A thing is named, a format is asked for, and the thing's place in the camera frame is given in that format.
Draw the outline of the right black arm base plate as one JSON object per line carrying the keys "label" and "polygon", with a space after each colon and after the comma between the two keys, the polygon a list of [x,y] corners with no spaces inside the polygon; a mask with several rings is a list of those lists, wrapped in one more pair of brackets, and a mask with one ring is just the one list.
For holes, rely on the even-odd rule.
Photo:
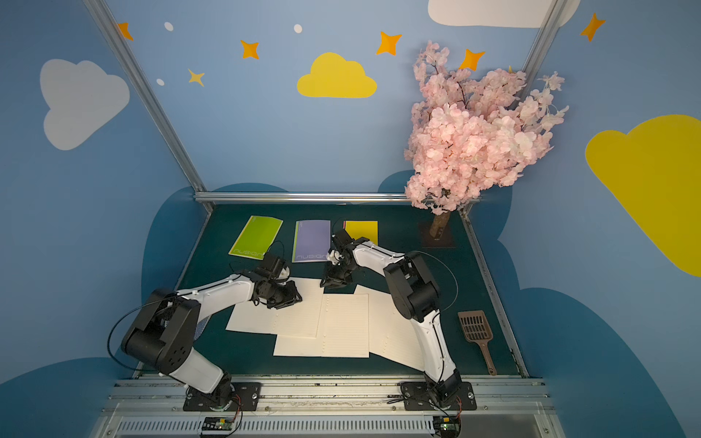
{"label": "right black arm base plate", "polygon": [[473,386],[466,381],[447,396],[429,390],[424,381],[401,381],[399,389],[403,406],[410,412],[431,412],[437,408],[446,412],[475,411],[478,408]]}

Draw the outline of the green cover notebook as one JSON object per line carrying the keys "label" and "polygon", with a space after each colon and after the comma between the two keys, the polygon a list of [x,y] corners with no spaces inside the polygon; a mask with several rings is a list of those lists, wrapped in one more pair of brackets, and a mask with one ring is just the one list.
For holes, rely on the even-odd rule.
{"label": "green cover notebook", "polygon": [[262,260],[268,248],[274,243],[282,225],[281,219],[251,215],[228,255]]}

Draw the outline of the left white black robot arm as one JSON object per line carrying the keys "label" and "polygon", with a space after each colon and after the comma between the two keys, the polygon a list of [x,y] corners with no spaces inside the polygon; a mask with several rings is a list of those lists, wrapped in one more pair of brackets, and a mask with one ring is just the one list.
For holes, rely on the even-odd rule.
{"label": "left white black robot arm", "polygon": [[139,308],[120,349],[201,394],[217,396],[223,404],[230,398],[231,378],[194,348],[200,322],[247,302],[281,310],[301,301],[285,260],[266,254],[255,269],[204,286],[155,290]]}

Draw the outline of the white lined notebook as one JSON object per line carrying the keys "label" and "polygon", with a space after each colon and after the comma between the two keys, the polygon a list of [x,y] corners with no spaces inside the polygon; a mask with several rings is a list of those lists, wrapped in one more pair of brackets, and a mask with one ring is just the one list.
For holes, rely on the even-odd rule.
{"label": "white lined notebook", "polygon": [[298,221],[293,242],[293,263],[326,262],[330,251],[330,220]]}

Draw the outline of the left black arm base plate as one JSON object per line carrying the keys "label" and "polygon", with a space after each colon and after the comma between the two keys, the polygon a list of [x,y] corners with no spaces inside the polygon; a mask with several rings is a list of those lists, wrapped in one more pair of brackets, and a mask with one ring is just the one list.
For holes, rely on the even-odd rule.
{"label": "left black arm base plate", "polygon": [[189,387],[184,412],[255,412],[260,399],[261,383],[227,383],[212,393]]}

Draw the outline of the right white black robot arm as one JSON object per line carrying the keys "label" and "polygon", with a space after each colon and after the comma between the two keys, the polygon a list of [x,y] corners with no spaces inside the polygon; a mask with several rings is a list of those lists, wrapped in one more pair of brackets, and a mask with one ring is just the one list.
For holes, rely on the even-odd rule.
{"label": "right white black robot arm", "polygon": [[384,277],[399,314],[411,321],[424,359],[427,392],[437,404],[454,397],[462,379],[452,360],[441,324],[439,286],[416,251],[397,253],[370,239],[352,238],[341,229],[330,238],[322,288],[342,288],[352,283],[354,271],[367,268]]}

